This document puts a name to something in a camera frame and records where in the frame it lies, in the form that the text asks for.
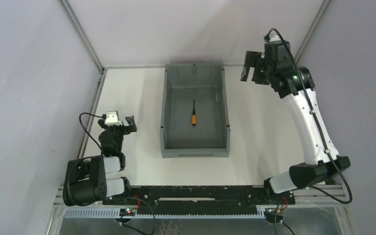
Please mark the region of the orange handled screwdriver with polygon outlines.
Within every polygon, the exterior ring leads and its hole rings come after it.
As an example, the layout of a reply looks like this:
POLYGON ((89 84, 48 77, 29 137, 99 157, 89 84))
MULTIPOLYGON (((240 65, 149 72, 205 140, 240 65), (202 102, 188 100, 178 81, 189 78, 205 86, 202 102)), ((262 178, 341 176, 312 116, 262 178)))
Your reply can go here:
POLYGON ((193 109, 192 109, 192 115, 191 115, 191 124, 192 124, 192 126, 196 126, 196 124, 197 124, 196 110, 195 110, 195 100, 193 100, 193 109))

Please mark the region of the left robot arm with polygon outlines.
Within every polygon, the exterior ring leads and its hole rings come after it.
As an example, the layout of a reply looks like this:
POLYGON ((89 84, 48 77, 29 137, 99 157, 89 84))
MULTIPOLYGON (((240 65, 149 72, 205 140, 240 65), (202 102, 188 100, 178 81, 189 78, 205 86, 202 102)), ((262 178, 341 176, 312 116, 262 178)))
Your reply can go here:
POLYGON ((124 136, 137 131, 134 116, 125 120, 127 125, 113 112, 99 116, 103 132, 96 144, 101 153, 68 162, 63 189, 65 205, 88 206, 111 196, 129 195, 131 186, 126 177, 108 178, 109 174, 125 169, 124 136))

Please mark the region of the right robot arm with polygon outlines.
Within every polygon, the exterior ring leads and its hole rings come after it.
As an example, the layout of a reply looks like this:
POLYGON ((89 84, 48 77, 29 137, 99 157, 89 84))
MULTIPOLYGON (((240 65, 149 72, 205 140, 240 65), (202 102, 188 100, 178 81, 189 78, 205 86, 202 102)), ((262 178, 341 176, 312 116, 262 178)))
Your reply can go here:
POLYGON ((321 192, 339 203, 351 203, 353 194, 343 175, 351 161, 349 157, 340 155, 329 137, 309 69, 297 67, 286 52, 270 57, 263 56, 261 52, 247 51, 241 81, 247 81, 250 68, 255 69, 252 81, 271 86, 288 107, 304 155, 303 163, 292 165, 286 172, 264 180, 266 197, 278 201, 289 191, 303 188, 320 190, 317 183, 339 176, 347 188, 348 200, 338 199, 325 190, 321 192))

